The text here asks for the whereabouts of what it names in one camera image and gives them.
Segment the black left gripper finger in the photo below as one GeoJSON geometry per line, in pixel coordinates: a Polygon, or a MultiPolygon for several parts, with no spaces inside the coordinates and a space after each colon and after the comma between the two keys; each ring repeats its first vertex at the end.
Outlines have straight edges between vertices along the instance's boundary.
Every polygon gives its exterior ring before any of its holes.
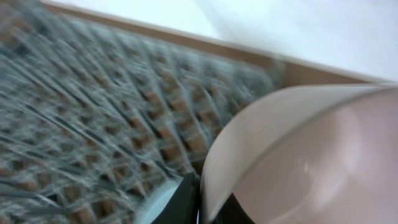
{"type": "MultiPolygon", "coordinates": [[[[194,224],[198,220],[204,223],[203,218],[198,218],[201,212],[201,194],[198,177],[189,173],[184,176],[182,183],[172,195],[165,208],[151,221],[152,224],[194,224]]],[[[240,206],[234,194],[223,204],[216,218],[210,224],[254,224],[251,218],[240,206]]]]}

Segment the light blue bowl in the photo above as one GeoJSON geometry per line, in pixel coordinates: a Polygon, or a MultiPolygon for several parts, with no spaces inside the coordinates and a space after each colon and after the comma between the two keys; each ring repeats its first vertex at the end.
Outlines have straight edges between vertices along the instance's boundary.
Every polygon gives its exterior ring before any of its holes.
{"type": "Polygon", "coordinates": [[[138,210],[132,224],[151,224],[166,207],[182,180],[182,177],[177,177],[166,180],[156,187],[144,200],[143,206],[138,210]]]}

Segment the pink white bowl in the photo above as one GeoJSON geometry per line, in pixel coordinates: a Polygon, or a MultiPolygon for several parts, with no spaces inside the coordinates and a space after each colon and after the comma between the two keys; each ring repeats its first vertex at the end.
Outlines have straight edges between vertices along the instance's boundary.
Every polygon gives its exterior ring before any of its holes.
{"type": "Polygon", "coordinates": [[[397,87],[307,85],[238,113],[202,172],[200,220],[230,195],[255,223],[396,223],[397,87]]]}

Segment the grey plastic dish rack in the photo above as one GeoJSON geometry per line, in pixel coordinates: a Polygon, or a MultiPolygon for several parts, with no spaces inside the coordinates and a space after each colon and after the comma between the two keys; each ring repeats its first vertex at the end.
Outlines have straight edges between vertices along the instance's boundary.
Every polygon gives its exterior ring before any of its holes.
{"type": "Polygon", "coordinates": [[[2,1],[1,222],[132,223],[283,74],[2,1]]]}

